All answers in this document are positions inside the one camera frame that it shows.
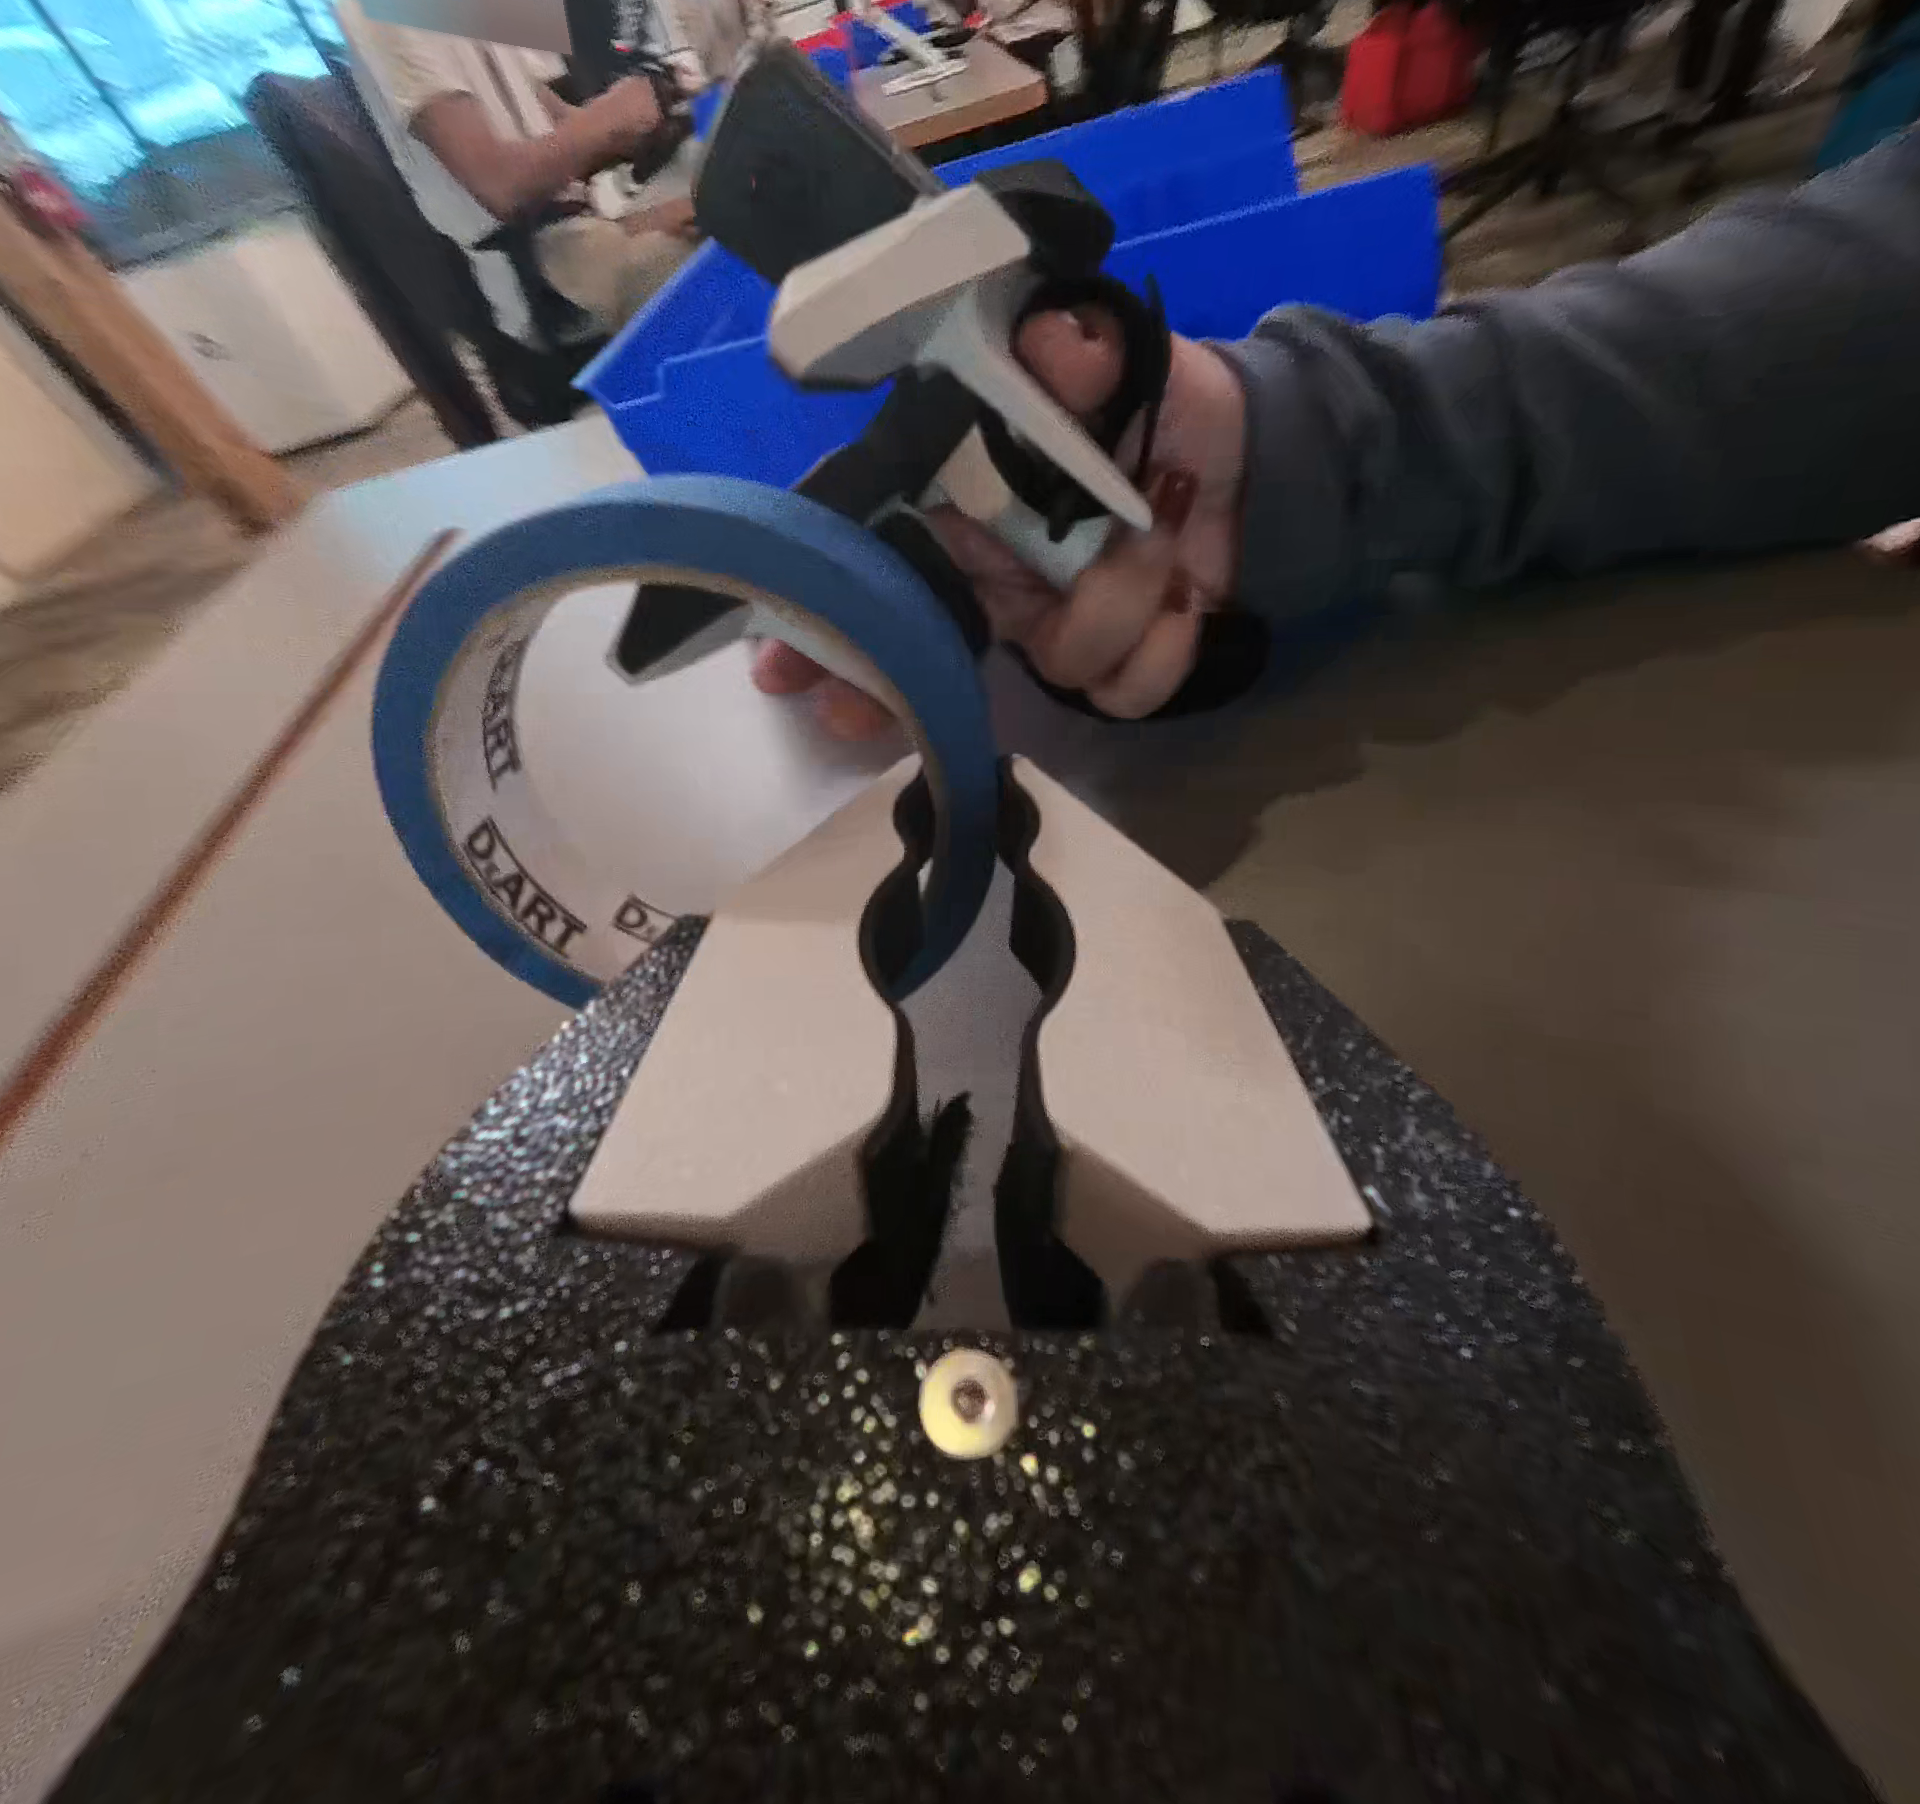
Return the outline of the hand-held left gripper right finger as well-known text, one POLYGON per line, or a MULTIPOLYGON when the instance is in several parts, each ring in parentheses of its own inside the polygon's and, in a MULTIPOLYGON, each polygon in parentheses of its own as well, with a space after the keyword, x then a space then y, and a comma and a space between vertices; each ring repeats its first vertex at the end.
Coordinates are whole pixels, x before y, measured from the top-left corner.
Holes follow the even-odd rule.
POLYGON ((1171 1269, 1355 1247, 1373 1208, 1218 906, 1034 761, 1004 768, 1010 949, 1037 987, 997 1172, 1018 1328, 1095 1328, 1171 1269))

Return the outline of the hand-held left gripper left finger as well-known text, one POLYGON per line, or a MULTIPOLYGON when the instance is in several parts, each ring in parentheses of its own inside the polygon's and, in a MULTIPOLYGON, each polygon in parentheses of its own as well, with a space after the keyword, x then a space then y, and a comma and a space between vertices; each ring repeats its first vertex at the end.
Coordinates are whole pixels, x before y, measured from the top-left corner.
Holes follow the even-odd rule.
POLYGON ((938 1243, 915 1035, 933 809, 899 761, 707 921, 569 1202, 591 1236, 920 1304, 938 1243))

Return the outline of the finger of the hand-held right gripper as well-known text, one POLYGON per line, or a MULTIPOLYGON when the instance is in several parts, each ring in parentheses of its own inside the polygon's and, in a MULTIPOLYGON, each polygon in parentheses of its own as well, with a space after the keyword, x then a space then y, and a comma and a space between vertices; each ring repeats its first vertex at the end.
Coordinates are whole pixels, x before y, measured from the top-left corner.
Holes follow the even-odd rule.
POLYGON ((1034 244, 981 185, 911 208, 799 266, 770 322, 770 353, 796 385, 885 385, 942 369, 962 385, 1016 385, 1016 293, 1034 244))
POLYGON ((974 398, 974 425, 933 481, 960 512, 1000 531, 1149 526, 1149 499, 1016 358, 1014 337, 1049 277, 980 277, 927 305, 924 367, 974 398))

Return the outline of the large blue plastic bin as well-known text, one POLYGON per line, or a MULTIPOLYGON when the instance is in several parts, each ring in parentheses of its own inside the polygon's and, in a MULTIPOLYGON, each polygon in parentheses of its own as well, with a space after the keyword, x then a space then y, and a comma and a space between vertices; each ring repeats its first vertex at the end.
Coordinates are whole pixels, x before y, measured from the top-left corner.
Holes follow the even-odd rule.
MULTIPOLYGON (((1157 285, 1175 332, 1238 341, 1283 305, 1429 320, 1442 280, 1426 164, 1303 194, 1283 72, 1163 96, 948 160, 944 184, 1061 160, 1118 226, 1110 273, 1157 285)), ((796 387, 766 353, 775 288, 707 241, 575 377, 655 477, 794 486, 851 442, 883 390, 796 387)))

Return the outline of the blue tape roll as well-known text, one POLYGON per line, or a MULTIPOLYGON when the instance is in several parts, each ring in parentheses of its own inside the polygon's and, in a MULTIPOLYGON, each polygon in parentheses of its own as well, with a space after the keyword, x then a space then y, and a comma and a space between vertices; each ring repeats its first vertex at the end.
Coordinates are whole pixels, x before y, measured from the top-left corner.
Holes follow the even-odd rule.
POLYGON ((586 1006, 638 954, 637 889, 569 856, 529 772, 522 661, 564 598, 667 583, 770 607, 776 635, 832 639, 892 689, 924 757, 930 840, 919 910, 881 901, 876 985, 927 987, 960 949, 997 861, 1000 763, 980 679, 981 615, 958 610, 903 520, 872 531, 736 477, 613 483, 469 542, 396 620, 372 693, 375 785, 415 877, 494 965, 586 1006))

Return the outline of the person's right forearm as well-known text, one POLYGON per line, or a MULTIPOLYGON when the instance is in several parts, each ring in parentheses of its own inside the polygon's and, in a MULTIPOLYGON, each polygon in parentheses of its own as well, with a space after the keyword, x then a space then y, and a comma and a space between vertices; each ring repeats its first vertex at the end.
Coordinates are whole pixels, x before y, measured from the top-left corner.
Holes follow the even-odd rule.
POLYGON ((1272 622, 1873 539, 1918 515, 1918 131, 1622 261, 1416 325, 1286 308, 1218 353, 1238 598, 1272 622))

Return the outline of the person's right hand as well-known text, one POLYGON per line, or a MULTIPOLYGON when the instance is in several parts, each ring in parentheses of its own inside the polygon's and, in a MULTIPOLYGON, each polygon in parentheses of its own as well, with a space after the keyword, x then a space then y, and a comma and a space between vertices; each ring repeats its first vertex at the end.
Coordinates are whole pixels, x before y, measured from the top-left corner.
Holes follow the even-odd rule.
MULTIPOLYGON (((1103 305, 1034 312, 1014 355, 1091 430, 1118 390, 1123 326, 1103 305)), ((962 506, 930 510, 930 530, 974 584, 997 641, 1051 689, 1093 713, 1143 721, 1163 713, 1198 664, 1202 616, 1235 598, 1247 402, 1238 373, 1208 345, 1171 341, 1171 369, 1151 445, 1131 423, 1118 447, 1125 477, 1149 498, 1151 531, 1121 526, 1066 591, 1024 566, 962 506)), ((783 641, 759 641, 754 683, 802 696, 839 739, 892 735, 895 713, 783 641)))

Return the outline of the wooden edged table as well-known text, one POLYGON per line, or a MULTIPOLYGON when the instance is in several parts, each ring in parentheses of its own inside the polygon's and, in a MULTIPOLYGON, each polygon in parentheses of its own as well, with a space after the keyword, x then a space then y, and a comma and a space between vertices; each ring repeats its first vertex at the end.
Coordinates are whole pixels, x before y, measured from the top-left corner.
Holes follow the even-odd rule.
POLYGON ((763 37, 740 61, 707 131, 707 164, 740 164, 759 185, 832 185, 907 173, 937 153, 1045 107, 1037 69, 990 40, 930 47, 905 40, 899 64, 861 67, 836 40, 807 47, 763 37))

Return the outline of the red bag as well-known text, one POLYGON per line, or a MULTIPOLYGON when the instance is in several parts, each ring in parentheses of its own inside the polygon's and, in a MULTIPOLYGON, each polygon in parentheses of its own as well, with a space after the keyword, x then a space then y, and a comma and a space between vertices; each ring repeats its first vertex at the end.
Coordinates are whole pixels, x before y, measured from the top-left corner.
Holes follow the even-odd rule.
POLYGON ((1369 15, 1345 49, 1341 123, 1359 136, 1401 136, 1474 103, 1481 31, 1444 0, 1399 0, 1369 15))

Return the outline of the white cabinet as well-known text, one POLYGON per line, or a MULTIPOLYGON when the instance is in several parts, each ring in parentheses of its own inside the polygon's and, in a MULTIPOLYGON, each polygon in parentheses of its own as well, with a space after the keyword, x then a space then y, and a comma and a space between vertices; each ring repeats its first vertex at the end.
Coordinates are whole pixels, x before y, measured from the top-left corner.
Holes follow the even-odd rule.
POLYGON ((372 430, 415 393, 302 213, 139 261, 119 282, 270 455, 372 430))

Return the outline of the wooden post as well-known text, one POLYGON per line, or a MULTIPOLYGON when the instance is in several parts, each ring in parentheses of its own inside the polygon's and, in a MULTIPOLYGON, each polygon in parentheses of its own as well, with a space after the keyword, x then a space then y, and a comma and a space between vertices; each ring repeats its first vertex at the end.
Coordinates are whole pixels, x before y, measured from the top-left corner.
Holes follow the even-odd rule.
POLYGON ((34 337, 78 367, 174 483, 214 499, 246 534, 292 520, 307 495, 254 442, 73 229, 4 201, 4 294, 34 337))

